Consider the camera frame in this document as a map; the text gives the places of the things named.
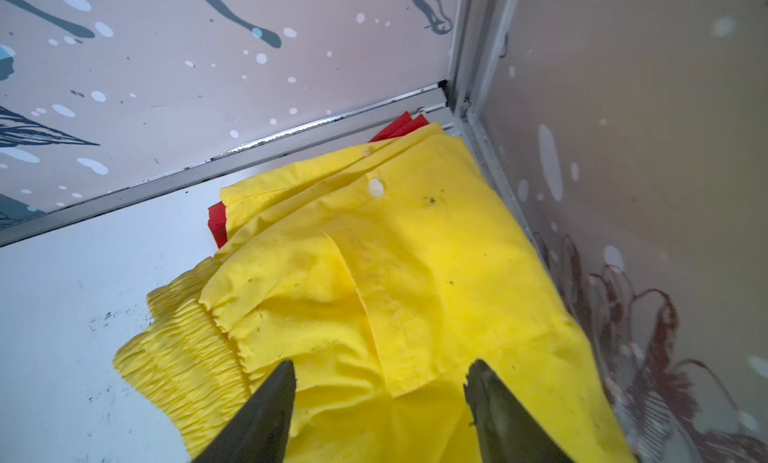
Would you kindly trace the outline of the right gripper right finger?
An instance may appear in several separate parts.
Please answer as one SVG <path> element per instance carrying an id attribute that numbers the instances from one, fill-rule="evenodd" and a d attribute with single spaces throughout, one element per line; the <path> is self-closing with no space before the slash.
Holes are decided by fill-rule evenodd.
<path id="1" fill-rule="evenodd" d="M 485 361 L 471 364 L 464 394 L 484 462 L 570 460 Z"/>

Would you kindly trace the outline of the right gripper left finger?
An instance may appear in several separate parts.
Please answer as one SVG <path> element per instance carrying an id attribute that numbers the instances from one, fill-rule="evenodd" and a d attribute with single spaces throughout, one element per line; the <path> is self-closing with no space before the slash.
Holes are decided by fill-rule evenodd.
<path id="1" fill-rule="evenodd" d="M 296 384 L 293 362 L 281 362 L 193 462 L 282 462 Z"/>

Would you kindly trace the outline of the red shorts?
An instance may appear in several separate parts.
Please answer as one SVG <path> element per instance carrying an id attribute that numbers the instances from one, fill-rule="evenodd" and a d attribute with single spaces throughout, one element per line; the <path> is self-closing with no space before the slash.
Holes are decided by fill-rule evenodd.
<path id="1" fill-rule="evenodd" d="M 429 124 L 423 115 L 405 112 L 357 151 L 344 149 L 310 160 L 270 170 L 220 191 L 221 201 L 208 209 L 208 227 L 218 247 L 259 212 L 355 163 L 387 141 L 404 137 Z"/>

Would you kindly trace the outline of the yellow shorts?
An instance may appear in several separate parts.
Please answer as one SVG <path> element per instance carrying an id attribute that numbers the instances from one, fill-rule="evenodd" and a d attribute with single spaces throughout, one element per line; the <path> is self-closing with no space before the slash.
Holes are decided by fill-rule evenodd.
<path id="1" fill-rule="evenodd" d="M 464 142 L 437 124 L 220 192 L 227 242 L 152 291 L 113 364 L 198 456 L 294 365 L 290 462 L 477 462 L 484 360 L 576 462 L 629 462 L 591 346 Z"/>

